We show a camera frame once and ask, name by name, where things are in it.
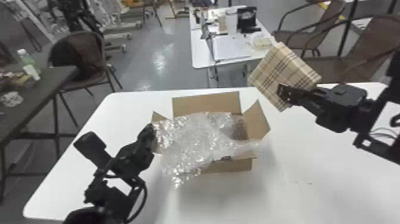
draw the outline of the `bubble wrap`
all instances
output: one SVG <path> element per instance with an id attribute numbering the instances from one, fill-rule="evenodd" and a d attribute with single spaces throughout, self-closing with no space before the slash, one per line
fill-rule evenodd
<path id="1" fill-rule="evenodd" d="M 251 150 L 242 116 L 231 113 L 196 113 L 153 122 L 157 130 L 162 172 L 175 187 L 201 174 L 214 160 Z"/>

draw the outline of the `gray floor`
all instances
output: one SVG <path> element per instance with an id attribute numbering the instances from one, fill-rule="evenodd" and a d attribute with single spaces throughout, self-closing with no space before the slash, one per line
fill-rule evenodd
<path id="1" fill-rule="evenodd" d="M 258 6 L 258 18 L 268 30 L 275 30 L 281 16 L 304 3 L 299 0 L 253 0 L 234 1 L 235 5 L 247 4 Z M 316 14 L 322 14 L 319 7 L 310 7 L 303 12 L 288 17 L 284 28 L 295 29 L 316 21 Z M 160 28 L 155 18 L 147 21 L 143 30 L 132 31 L 133 40 L 127 42 L 128 53 L 110 53 L 111 62 L 117 68 L 117 76 L 121 80 L 123 91 L 157 91 L 168 89 L 196 89 L 206 88 L 207 80 L 205 70 L 192 68 L 189 38 L 188 19 L 165 20 L 165 16 L 171 15 L 166 6 L 162 6 L 160 14 L 164 28 Z M 335 55 L 341 29 L 331 32 L 321 46 L 323 55 Z M 357 39 L 357 35 L 350 32 L 346 51 Z M 46 52 L 49 45 L 45 46 L 43 53 L 35 54 L 35 58 L 41 65 L 45 65 Z M 220 87 L 245 86 L 246 80 L 242 77 L 240 66 L 223 67 L 220 69 Z M 94 112 L 102 99 L 110 93 L 109 86 L 92 88 L 95 97 L 91 97 L 85 91 L 76 91 L 66 94 L 66 99 L 76 115 L 81 126 Z M 51 108 L 48 105 L 30 123 L 31 130 L 49 131 L 52 123 L 48 122 L 51 116 Z M 77 132 L 72 125 L 65 109 L 60 106 L 60 125 L 64 132 Z M 70 139 L 62 141 L 62 148 L 66 148 Z M 35 157 L 29 166 L 31 171 L 49 171 L 55 163 L 54 145 L 52 141 L 36 141 L 34 144 Z M 51 221 L 28 220 L 22 217 L 22 209 L 34 193 L 43 178 L 22 178 L 16 184 L 10 185 L 4 205 L 0 207 L 0 223 L 54 223 Z"/>

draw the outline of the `box flap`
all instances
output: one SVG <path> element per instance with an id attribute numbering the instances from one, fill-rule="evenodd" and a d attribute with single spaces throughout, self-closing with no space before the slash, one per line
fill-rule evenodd
<path id="1" fill-rule="evenodd" d="M 233 114 L 242 114 L 239 92 L 173 98 L 172 105 L 174 117 L 199 112 L 231 112 Z"/>
<path id="2" fill-rule="evenodd" d="M 151 122 L 159 122 L 160 120 L 166 120 L 167 118 L 163 115 L 153 111 L 153 115 L 151 117 Z"/>
<path id="3" fill-rule="evenodd" d="M 257 100 L 243 113 L 249 139 L 262 139 L 271 129 Z"/>

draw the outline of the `plastic bottle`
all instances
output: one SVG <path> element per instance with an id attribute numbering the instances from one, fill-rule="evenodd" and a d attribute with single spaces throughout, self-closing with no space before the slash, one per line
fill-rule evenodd
<path id="1" fill-rule="evenodd" d="M 22 62 L 24 63 L 24 70 L 27 74 L 31 75 L 32 78 L 36 81 L 40 80 L 41 70 L 36 65 L 36 62 L 32 57 L 26 52 L 25 49 L 19 49 L 18 55 L 21 57 Z"/>

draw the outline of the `open cardboard box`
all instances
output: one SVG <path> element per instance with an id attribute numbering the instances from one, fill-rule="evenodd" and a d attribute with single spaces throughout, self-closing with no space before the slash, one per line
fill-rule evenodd
<path id="1" fill-rule="evenodd" d="M 247 139 L 261 140 L 269 131 L 270 126 L 265 118 L 258 100 L 244 113 L 240 107 L 239 92 L 222 94 L 197 95 L 172 99 L 174 117 L 199 112 L 231 112 L 243 115 Z M 165 120 L 164 116 L 153 112 L 152 122 Z M 213 161 L 202 173 L 237 172 L 251 170 L 252 160 L 256 158 L 253 151 L 247 151 L 230 160 Z"/>

